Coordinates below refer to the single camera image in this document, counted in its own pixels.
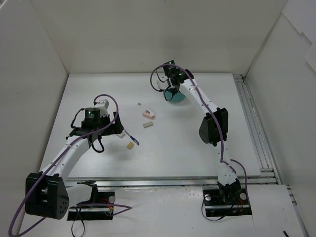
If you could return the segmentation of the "blue gel pen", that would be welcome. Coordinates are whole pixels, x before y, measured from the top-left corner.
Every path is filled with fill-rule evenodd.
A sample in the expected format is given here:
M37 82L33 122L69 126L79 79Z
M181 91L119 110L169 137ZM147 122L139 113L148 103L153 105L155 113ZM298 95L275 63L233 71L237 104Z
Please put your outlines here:
M124 132L129 136L129 138L138 146L140 145L140 143L138 142L138 140L136 138L134 138L126 129L124 129Z

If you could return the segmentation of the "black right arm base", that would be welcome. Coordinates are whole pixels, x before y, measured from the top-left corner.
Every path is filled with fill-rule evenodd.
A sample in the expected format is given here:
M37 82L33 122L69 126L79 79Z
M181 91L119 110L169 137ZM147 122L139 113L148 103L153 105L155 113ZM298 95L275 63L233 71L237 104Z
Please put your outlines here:
M233 200L225 202L217 189L204 189L201 205L202 215L210 221L220 221L225 217L251 216L252 209L245 189Z

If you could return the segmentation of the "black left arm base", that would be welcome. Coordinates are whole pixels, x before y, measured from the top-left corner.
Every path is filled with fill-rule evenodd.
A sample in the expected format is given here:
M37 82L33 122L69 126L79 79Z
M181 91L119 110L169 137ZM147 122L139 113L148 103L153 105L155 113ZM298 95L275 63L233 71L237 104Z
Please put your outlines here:
M113 210L108 207L114 191L99 191L95 181L81 181L66 188L68 221L112 220Z

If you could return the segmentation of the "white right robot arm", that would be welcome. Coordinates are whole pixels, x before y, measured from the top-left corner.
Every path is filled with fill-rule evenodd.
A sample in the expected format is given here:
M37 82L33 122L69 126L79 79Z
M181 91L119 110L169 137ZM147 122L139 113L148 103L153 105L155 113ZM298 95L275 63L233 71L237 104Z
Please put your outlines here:
M232 204L241 193L241 184L226 153L229 118L227 109L214 104L194 76L188 70L176 66L174 61L166 62L162 68L168 78L169 88L182 93L201 112L202 122L198 133L204 143L212 146L217 170L218 197L221 202Z

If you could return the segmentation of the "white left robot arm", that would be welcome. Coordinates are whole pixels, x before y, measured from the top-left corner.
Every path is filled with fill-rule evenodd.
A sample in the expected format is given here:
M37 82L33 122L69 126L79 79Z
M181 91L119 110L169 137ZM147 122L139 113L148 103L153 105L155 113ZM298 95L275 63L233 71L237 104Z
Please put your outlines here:
M122 133L123 125L118 112L114 118L104 115L104 109L86 108L80 127L75 127L66 144L54 160L39 173L30 173L26 179L25 211L29 215L62 219L70 207L80 203L93 207L98 203L96 184L81 181L67 188L71 171L79 159L103 136Z

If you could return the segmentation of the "white staples box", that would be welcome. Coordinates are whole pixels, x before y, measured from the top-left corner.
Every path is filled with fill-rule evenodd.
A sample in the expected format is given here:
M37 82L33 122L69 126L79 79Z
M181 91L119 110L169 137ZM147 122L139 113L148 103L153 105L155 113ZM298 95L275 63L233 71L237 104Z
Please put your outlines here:
M120 133L120 134L117 134L117 136L118 136L119 138L123 138L123 137L125 136L125 133L122 132L122 133Z

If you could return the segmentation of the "teal round desk organizer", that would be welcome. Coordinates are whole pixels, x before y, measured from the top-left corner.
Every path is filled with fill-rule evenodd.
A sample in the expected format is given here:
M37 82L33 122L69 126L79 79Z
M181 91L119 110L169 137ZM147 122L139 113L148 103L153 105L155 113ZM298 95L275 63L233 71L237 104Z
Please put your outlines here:
M163 95L165 101L171 103L179 103L185 99L185 95L178 91L176 88L166 89Z

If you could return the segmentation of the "yellow eraser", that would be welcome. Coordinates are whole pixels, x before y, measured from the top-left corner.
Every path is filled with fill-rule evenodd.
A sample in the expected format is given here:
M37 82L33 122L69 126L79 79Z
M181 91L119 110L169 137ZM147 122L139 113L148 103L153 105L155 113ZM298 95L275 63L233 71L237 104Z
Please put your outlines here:
M130 143L127 145L127 148L130 149L130 150L131 150L133 147L134 147L134 143L132 143L132 142L130 142Z

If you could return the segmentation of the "grey white eraser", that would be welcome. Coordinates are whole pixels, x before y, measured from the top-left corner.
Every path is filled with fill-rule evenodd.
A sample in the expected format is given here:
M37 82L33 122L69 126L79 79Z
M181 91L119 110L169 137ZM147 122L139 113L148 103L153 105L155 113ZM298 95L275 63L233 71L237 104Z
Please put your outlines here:
M144 123L144 124L143 124L143 127L144 127L144 128L147 128L147 127L150 127L150 126L153 126L153 125L154 125L154 123L153 123L152 121L150 121L150 122Z

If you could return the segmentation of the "pink white mini stapler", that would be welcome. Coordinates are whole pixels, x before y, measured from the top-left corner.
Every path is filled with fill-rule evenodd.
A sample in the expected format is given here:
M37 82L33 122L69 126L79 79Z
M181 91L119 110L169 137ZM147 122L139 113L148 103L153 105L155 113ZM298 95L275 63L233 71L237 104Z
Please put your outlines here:
M144 110L142 112L142 116L147 119L155 119L155 113L150 110Z

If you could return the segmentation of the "aluminium rail frame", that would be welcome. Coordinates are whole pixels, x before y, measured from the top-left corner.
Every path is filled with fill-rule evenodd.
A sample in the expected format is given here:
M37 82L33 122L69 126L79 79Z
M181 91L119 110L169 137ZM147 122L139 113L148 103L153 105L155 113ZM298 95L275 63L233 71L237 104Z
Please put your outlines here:
M229 113L227 149L241 181L248 183L252 206L293 201L288 186L280 184L262 128L251 105L246 85L231 74L196 74L198 85L212 102ZM149 83L149 74L70 74L41 163L46 167L57 156L70 133L70 122L79 125L97 95L117 101L128 135L103 138L105 151L88 151L69 175L68 182L96 180L112 186L180 186L216 184L217 172L211 145L198 130L202 115L189 100L166 102ZM142 116L144 110L155 119ZM153 126L143 124L152 121ZM132 142L130 150L127 145Z

